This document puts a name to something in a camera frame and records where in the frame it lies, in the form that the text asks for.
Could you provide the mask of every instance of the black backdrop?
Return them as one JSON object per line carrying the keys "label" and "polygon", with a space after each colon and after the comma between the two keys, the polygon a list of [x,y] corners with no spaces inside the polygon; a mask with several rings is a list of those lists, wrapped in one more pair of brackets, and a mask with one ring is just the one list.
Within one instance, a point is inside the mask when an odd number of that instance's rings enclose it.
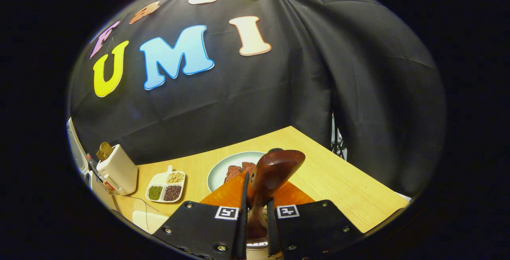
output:
{"label": "black backdrop", "polygon": [[[331,112],[348,161],[393,190],[413,196],[432,175],[443,144],[446,104],[439,72],[413,31],[377,0],[158,0],[132,4],[101,50],[85,47],[71,77],[70,115],[94,155],[101,142],[121,144],[136,164],[227,146],[289,125],[330,148]],[[272,50],[241,56],[228,20],[260,17]],[[204,44],[215,66],[179,73],[146,91],[147,40],[170,46],[180,32],[205,24]],[[93,91],[93,65],[129,40],[124,74],[113,93]],[[113,57],[106,60],[107,80]]]}

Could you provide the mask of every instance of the wooden handle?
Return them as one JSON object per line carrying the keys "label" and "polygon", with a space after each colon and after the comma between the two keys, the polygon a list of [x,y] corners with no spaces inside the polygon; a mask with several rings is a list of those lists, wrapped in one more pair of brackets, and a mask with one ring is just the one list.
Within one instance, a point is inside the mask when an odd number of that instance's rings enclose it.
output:
{"label": "wooden handle", "polygon": [[267,229],[264,225],[262,208],[273,194],[301,167],[304,153],[297,150],[278,150],[266,153],[257,162],[248,184],[248,240],[264,238]]}

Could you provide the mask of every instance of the letter m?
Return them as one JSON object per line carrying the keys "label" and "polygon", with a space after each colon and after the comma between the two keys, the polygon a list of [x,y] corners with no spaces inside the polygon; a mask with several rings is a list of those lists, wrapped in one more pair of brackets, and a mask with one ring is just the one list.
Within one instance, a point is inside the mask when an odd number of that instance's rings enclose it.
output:
{"label": "letter m", "polygon": [[145,53],[145,69],[147,71],[147,81],[143,87],[146,90],[151,90],[165,82],[165,77],[158,71],[158,65],[168,76],[175,79],[179,73],[182,56],[186,61],[182,68],[185,75],[193,75],[211,69],[214,62],[207,57],[204,46],[205,30],[207,27],[204,25],[191,26],[182,30],[173,48],[160,37],[143,43],[140,46],[140,51]]}

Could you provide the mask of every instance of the steak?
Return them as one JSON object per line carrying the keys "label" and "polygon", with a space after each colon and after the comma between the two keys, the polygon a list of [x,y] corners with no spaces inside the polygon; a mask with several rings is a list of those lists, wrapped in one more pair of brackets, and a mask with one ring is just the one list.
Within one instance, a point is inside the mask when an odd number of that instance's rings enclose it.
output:
{"label": "steak", "polygon": [[228,171],[226,173],[226,177],[225,177],[224,183],[226,183],[228,180],[231,180],[232,178],[234,178],[235,176],[239,175],[240,173],[241,173],[241,168],[240,167],[237,167],[235,165],[230,165],[228,167]]}
{"label": "steak", "polygon": [[248,171],[248,177],[251,177],[251,174],[253,173],[254,169],[255,169],[255,163],[243,162],[243,170],[241,172]]}

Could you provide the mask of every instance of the yellow letter u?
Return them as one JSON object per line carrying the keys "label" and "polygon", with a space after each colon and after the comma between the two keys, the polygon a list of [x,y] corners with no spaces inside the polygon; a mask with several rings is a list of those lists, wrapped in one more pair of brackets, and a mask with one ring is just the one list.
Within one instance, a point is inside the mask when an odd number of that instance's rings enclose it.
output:
{"label": "yellow letter u", "polygon": [[102,56],[94,64],[94,91],[100,98],[104,98],[117,87],[122,78],[122,71],[124,69],[124,49],[129,41],[118,44],[113,50],[113,76],[107,81],[104,81],[104,62],[108,58],[108,54]]}

